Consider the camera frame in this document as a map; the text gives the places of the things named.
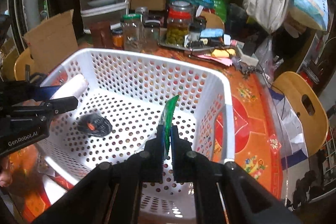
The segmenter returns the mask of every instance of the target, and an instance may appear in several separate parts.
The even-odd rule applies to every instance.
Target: yellow sponge
[[[229,48],[227,50],[214,50],[211,53],[211,57],[214,57],[214,58],[220,58],[220,57],[229,58],[230,54],[235,56],[236,55],[236,51],[234,49],[232,49],[232,48]]]

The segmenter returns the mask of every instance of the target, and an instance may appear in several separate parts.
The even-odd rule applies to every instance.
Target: pink paper
[[[226,65],[228,67],[230,67],[232,65],[232,60],[229,59],[229,58],[226,58],[226,57],[214,58],[214,57],[211,57],[211,56],[206,55],[206,54],[201,54],[201,55],[198,55],[197,57],[202,58],[202,59],[214,60],[214,61],[216,61],[218,63],[221,63],[223,65]]]

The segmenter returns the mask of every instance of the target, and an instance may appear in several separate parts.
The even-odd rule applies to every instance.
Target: orange tablecloth
[[[274,127],[257,77],[251,75],[248,79],[243,79],[242,74],[233,67],[187,58],[182,52],[161,48],[155,55],[218,70],[229,79],[236,130],[235,161],[275,197],[280,198],[282,185],[280,158],[277,153],[273,153],[268,142],[274,136]],[[214,161],[218,161],[221,154],[222,124],[222,117],[217,117]],[[37,155],[36,148],[30,146],[10,157],[13,184],[9,191],[23,199],[24,206],[19,210],[28,222],[50,206],[43,190],[42,175],[34,168]],[[56,181],[65,188],[69,187],[59,177]]]

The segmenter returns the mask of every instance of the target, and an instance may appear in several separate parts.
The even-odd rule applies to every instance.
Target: red jar lid
[[[187,12],[177,12],[174,10],[170,10],[168,17],[175,19],[191,19],[191,14]]]

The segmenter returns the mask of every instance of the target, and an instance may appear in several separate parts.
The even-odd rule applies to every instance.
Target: green lid
[[[141,14],[129,14],[129,15],[123,15],[124,20],[129,19],[141,19]]]

